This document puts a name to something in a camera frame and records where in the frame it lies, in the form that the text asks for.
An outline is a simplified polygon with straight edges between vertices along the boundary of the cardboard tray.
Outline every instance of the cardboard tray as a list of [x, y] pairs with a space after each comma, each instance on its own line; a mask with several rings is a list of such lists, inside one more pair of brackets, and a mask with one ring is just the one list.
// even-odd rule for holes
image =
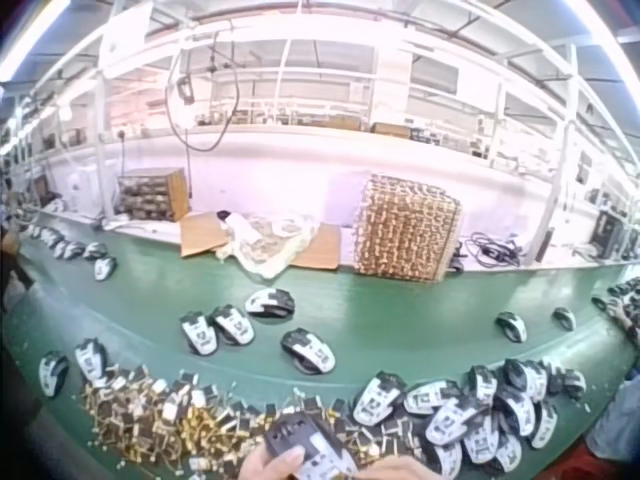
[[[188, 215], [180, 220], [180, 255], [188, 257], [215, 251], [226, 245], [229, 236], [215, 213]], [[321, 223], [309, 246], [291, 265], [317, 270], [335, 270], [340, 265], [340, 227]]]

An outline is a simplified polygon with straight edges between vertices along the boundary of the white wall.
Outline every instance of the white wall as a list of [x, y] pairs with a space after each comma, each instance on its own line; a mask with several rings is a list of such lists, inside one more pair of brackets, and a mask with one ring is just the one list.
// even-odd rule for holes
[[[292, 210], [330, 223], [351, 224], [368, 173], [382, 172], [440, 186], [459, 199], [464, 209], [462, 235], [480, 230], [500, 237], [515, 233], [530, 238], [550, 190], [539, 180], [490, 170], [466, 154], [431, 145], [320, 128], [286, 131], [298, 133], [230, 132], [213, 153], [191, 152], [192, 208]], [[190, 138], [204, 147], [215, 135]], [[116, 160], [116, 171], [119, 152], [118, 144], [107, 148], [108, 158]], [[85, 157], [90, 163], [91, 155], [90, 150], [81, 152], [76, 161]], [[174, 137], [129, 141], [126, 157], [127, 169], [181, 166], [186, 172], [184, 146]], [[66, 179], [72, 172], [67, 163], [53, 162], [55, 182], [65, 196], [70, 194]], [[593, 225], [589, 212], [575, 210], [573, 224]]]

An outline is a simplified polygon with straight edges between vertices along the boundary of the conveyor belt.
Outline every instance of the conveyor belt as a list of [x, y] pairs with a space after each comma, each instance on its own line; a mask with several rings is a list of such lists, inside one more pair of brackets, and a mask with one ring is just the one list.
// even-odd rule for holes
[[[589, 388], [579, 404], [554, 400], [560, 411], [556, 435], [540, 452], [527, 448], [522, 465], [509, 477], [529, 478], [592, 422], [634, 358], [624, 336], [589, 301], [592, 292], [630, 274], [624, 267], [603, 267], [467, 273], [432, 286], [291, 268], [274, 285], [294, 296], [293, 320], [254, 322], [256, 340], [250, 346], [222, 345], [215, 355], [202, 359], [188, 352], [178, 319], [189, 310], [209, 313], [225, 303], [243, 306], [260, 285], [235, 260], [220, 264], [213, 255], [182, 260], [173, 246], [117, 233], [95, 234], [85, 225], [62, 220], [47, 223], [72, 239], [105, 242], [119, 267], [110, 280], [97, 283], [91, 264], [55, 260], [41, 242], [24, 240], [22, 262], [36, 284], [4, 319], [4, 341], [27, 382], [38, 389], [41, 356], [59, 349], [72, 359], [74, 346], [85, 337], [98, 337], [110, 360], [127, 368], [144, 363], [152, 375], [167, 379], [186, 369], [198, 372], [201, 383], [221, 389], [236, 382], [234, 395], [256, 404], [283, 402], [294, 386], [320, 394], [325, 402], [350, 397], [380, 369], [398, 373], [408, 383], [458, 380], [474, 364], [552, 355], [581, 370]], [[576, 314], [575, 332], [565, 332], [550, 319], [557, 306]], [[529, 330], [527, 343], [508, 342], [494, 326], [502, 310], [522, 316]], [[279, 340], [297, 326], [331, 345], [338, 362], [334, 372], [307, 377], [289, 363]], [[45, 404], [85, 445], [91, 438], [90, 420], [71, 397], [79, 388], [74, 368], [60, 397]], [[91, 451], [113, 468], [113, 454]], [[136, 476], [133, 468], [119, 474], [123, 472]]]

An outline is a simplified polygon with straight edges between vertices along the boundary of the hand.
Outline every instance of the hand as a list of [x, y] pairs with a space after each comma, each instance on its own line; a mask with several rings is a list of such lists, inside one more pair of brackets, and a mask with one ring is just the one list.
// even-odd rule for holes
[[362, 480], [442, 480], [413, 457], [385, 457], [369, 468], [355, 474]]
[[294, 474], [303, 462], [302, 447], [294, 447], [279, 457], [271, 458], [263, 443], [245, 459], [238, 480], [283, 480]]

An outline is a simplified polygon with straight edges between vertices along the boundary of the ceiling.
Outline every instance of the ceiling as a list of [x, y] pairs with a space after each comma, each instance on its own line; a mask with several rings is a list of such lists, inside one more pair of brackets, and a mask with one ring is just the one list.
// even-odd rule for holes
[[[108, 20], [113, 0], [72, 0], [71, 6], [56, 20], [45, 35], [38, 41], [31, 54], [16, 72], [14, 79], [5, 84], [7, 94], [0, 105], [0, 122], [13, 110], [11, 95], [28, 92], [35, 82], [73, 45]], [[137, 0], [125, 0], [130, 7]], [[160, 9], [154, 10], [152, 29], [167, 28], [176, 24], [174, 17], [204, 19], [212, 14], [243, 8], [281, 8], [297, 6], [297, 0], [158, 0], [156, 4], [175, 15], [167, 15]], [[430, 31], [439, 32], [454, 43], [465, 45], [477, 52], [495, 56], [526, 48], [527, 45], [517, 37], [496, 27], [484, 19], [469, 15], [467, 11], [455, 5], [453, 0], [303, 0], [303, 6], [313, 10], [331, 6], [352, 10], [377, 11], [386, 15], [418, 19]], [[520, 23], [535, 35], [551, 44], [561, 55], [564, 45], [574, 42], [578, 48], [580, 74], [589, 81], [593, 90], [600, 96], [607, 108], [617, 120], [629, 141], [640, 155], [640, 115], [634, 106], [625, 85], [613, 69], [609, 59], [601, 48], [593, 45], [588, 32], [570, 11], [564, 0], [483, 0], [482, 3], [500, 10], [511, 19]], [[609, 28], [619, 36], [629, 59], [640, 71], [640, 2], [636, 0], [591, 0]], [[277, 62], [282, 52], [281, 42], [262, 42], [255, 45], [253, 53], [263, 62]], [[292, 60], [300, 62], [313, 59], [323, 66], [341, 65], [360, 71], [363, 64], [361, 52], [344, 45], [331, 47], [325, 45], [314, 51], [309, 45], [295, 45]], [[50, 88], [55, 89], [68, 81], [87, 66], [97, 61], [97, 45], [87, 49], [59, 76], [52, 80]], [[540, 53], [518, 57], [511, 62], [522, 75], [538, 83], [560, 101], [566, 96], [566, 82], [555, 67]], [[588, 104], [581, 106], [584, 121], [593, 125], [594, 131], [603, 137], [612, 137], [601, 119], [587, 111]]]

